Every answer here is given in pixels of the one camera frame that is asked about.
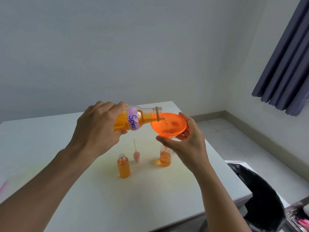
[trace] funnel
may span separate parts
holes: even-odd
[[[174,138],[187,128],[187,122],[174,113],[163,113],[165,120],[151,122],[154,131],[159,135]]]

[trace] person's left hand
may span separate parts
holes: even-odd
[[[82,150],[90,160],[95,160],[119,142],[127,130],[114,131],[115,121],[124,108],[125,102],[117,105],[112,102],[98,101],[89,106],[77,119],[77,125],[67,148]]]

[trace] hand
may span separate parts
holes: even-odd
[[[112,102],[98,101],[89,106],[77,119],[77,125],[67,148],[81,149],[91,159],[95,160],[119,142],[120,136],[126,130],[114,131],[115,121],[124,108],[125,102],[117,105]]]
[[[179,115],[187,122],[186,130],[176,136],[181,142],[163,136],[157,136],[156,139],[164,146],[172,149],[179,156],[183,164],[195,174],[200,169],[205,169],[210,166],[205,138],[191,117],[182,112]]]

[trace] floor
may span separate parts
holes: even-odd
[[[295,203],[309,195],[309,183],[223,118],[197,123],[206,140],[224,160],[240,160],[250,165],[284,199]],[[196,219],[176,231],[199,231],[203,219]],[[290,230],[285,226],[284,232]]]

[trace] pink bottle cap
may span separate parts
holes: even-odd
[[[136,163],[139,162],[139,158],[140,158],[140,153],[139,152],[134,152],[133,153],[133,158],[135,160]]]

